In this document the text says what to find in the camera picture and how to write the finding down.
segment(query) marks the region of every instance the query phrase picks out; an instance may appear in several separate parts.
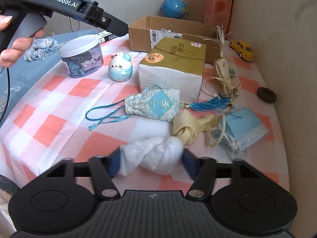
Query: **fingernail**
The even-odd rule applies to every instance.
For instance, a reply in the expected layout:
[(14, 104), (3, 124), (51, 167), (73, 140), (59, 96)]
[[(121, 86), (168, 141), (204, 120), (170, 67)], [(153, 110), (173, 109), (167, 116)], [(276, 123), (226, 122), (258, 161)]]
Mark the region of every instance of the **fingernail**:
[(38, 35), (41, 37), (41, 36), (43, 36), (44, 35), (44, 29), (40, 29), (39, 31), (38, 31)]
[(10, 58), (10, 53), (8, 51), (4, 50), (0, 54), (0, 58), (3, 60), (8, 60)]
[(0, 23), (1, 24), (6, 24), (12, 19), (12, 16), (3, 16), (0, 15)]

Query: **blue globe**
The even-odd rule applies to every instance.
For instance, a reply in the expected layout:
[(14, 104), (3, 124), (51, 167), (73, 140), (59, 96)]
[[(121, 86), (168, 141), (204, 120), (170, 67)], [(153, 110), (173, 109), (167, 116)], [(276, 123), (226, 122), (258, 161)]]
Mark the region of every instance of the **blue globe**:
[(161, 12), (164, 17), (183, 20), (187, 16), (188, 9), (183, 0), (165, 0)]

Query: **face mask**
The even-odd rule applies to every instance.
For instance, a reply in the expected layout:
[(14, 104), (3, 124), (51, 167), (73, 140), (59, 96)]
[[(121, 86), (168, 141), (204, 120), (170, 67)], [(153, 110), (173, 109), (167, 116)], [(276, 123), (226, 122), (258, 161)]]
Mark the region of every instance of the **face mask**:
[[(210, 131), (208, 137), (216, 140), (221, 135), (222, 122), (215, 132)], [(269, 130), (261, 120), (247, 107), (226, 115), (224, 136), (221, 142), (229, 145), (233, 151), (245, 150), (247, 147), (263, 139)]]

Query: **barcode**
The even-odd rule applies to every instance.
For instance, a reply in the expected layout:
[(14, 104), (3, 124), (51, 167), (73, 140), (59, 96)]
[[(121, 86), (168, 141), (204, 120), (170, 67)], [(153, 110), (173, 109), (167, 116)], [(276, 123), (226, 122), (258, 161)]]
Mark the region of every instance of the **barcode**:
[(152, 42), (153, 42), (153, 43), (156, 43), (156, 42), (157, 42), (157, 39), (156, 39), (156, 31), (155, 31), (155, 30), (152, 30), (151, 33), (152, 33)]

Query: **plastic jar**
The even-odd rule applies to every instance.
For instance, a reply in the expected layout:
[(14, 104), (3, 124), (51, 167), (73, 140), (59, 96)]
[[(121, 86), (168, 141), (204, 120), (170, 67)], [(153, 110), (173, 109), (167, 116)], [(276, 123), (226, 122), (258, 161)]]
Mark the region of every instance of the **plastic jar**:
[(103, 56), (97, 35), (75, 38), (59, 49), (67, 73), (81, 78), (97, 71), (103, 64)]

